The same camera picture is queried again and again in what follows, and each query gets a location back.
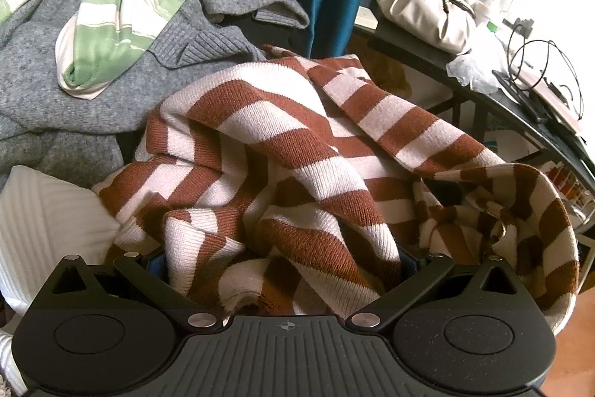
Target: ribbed white cushion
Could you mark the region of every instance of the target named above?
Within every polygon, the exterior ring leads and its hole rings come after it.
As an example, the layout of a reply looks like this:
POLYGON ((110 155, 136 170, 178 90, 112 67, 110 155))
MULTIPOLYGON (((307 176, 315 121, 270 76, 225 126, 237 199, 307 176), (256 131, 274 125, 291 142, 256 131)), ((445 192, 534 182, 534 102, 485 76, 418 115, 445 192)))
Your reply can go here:
POLYGON ((119 228, 90 190, 24 166, 11 171, 0 194, 0 291, 17 315, 0 330, 0 370, 14 394, 26 392, 11 353, 19 315, 67 254, 102 264, 119 228))

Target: white pouch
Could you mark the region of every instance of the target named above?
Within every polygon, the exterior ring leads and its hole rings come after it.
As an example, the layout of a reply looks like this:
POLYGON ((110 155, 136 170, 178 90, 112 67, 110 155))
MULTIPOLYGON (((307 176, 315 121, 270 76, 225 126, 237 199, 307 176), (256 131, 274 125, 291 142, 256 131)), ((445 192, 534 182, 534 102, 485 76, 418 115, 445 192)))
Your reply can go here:
POLYGON ((377 0, 382 14, 432 46, 453 54, 471 49, 473 9, 462 0, 377 0))

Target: black table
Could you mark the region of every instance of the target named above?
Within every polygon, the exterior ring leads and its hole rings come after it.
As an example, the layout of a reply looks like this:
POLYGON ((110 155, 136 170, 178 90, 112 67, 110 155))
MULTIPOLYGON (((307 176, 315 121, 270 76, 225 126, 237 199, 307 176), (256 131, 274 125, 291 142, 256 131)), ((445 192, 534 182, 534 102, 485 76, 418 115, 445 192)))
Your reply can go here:
POLYGON ((433 106, 428 110, 429 112, 438 115, 452 109, 453 124, 458 126, 460 104, 470 100, 475 103, 473 128, 470 134, 476 140, 483 142, 487 115, 492 113, 530 142, 537 142, 543 147, 537 153, 523 157, 517 162, 530 165, 540 165, 548 160, 563 162, 575 173, 585 188, 595 194, 595 175, 593 175, 595 165, 582 147, 573 143, 572 136, 565 136, 563 133, 558 133, 558 130, 552 130, 549 124, 536 124, 502 90, 493 95, 482 95, 462 87, 455 78, 446 74, 446 65, 454 59, 452 54, 426 44, 380 17, 376 30, 359 26, 355 26, 355 30, 368 38, 368 46, 372 49, 416 69, 453 91, 453 98, 433 106))

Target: striped sweater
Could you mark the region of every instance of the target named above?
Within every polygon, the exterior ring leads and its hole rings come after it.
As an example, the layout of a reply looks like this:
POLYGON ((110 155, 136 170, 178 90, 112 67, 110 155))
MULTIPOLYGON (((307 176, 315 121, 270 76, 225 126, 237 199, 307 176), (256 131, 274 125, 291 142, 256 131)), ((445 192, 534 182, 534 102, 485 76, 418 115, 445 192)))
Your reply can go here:
POLYGON ((499 254, 563 327, 578 254, 547 177, 379 89, 355 56, 268 51, 153 110, 135 162, 95 188, 123 225, 109 260, 162 246, 170 284, 222 317, 344 318, 400 283, 400 244, 499 254), (465 205, 424 179, 459 184, 465 205))

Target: gray knit fabric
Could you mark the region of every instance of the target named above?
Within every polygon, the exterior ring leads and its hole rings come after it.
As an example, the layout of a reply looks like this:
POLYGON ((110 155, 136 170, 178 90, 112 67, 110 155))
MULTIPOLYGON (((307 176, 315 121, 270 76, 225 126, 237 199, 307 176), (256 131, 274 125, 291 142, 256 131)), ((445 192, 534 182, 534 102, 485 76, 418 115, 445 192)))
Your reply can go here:
POLYGON ((58 86, 54 53, 80 1, 31 0, 0 25, 0 189, 13 165, 90 187, 123 163, 114 134, 142 129, 163 98, 221 69, 264 60, 239 28, 210 23, 203 5, 209 18, 283 6, 289 14, 270 22, 308 19, 295 0, 187 0, 138 62, 96 99, 81 100, 58 86))

